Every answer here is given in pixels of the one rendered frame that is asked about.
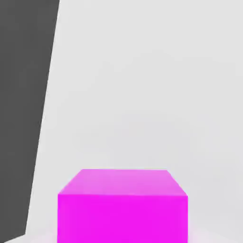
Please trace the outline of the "small magenta cube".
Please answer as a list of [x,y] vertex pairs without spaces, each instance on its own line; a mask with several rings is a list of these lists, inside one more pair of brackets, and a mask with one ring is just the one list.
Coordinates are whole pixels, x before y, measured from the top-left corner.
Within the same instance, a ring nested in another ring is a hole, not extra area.
[[57,243],[188,243],[188,196],[166,170],[82,169],[58,193]]

